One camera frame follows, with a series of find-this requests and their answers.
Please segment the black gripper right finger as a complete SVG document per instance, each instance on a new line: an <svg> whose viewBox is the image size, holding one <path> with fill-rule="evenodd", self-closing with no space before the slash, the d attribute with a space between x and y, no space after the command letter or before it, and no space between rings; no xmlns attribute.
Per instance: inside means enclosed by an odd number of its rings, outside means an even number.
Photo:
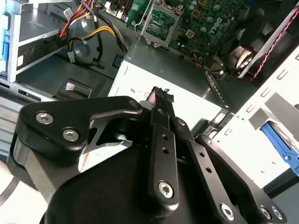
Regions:
<svg viewBox="0 0 299 224"><path fill-rule="evenodd" d="M173 96L163 91L178 154L186 160L191 208L202 224L285 224L287 217L207 135L194 138L176 117Z"/></svg>

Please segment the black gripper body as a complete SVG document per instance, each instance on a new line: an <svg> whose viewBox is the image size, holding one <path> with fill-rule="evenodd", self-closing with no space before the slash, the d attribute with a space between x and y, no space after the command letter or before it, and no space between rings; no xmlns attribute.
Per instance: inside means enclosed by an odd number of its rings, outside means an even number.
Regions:
<svg viewBox="0 0 299 224"><path fill-rule="evenodd" d="M191 161L191 150L206 158L205 148L189 140L175 139L175 151L186 164L161 165L159 174L176 177L172 197L159 184L165 178L153 174L150 150L136 145L64 183L52 197L40 219L42 224L222 224L221 201L211 195L207 179L212 166Z"/></svg>

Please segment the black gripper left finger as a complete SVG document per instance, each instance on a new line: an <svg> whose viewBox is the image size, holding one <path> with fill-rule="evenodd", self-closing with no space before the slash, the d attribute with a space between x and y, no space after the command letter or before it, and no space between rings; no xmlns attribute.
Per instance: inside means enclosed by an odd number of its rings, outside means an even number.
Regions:
<svg viewBox="0 0 299 224"><path fill-rule="evenodd" d="M49 205L73 177L136 145L150 151L153 174L164 197L172 197L176 177L158 173L176 164L175 134L163 90L154 87L144 102L128 96L36 103L22 108L19 141L28 150L20 164Z"/></svg>

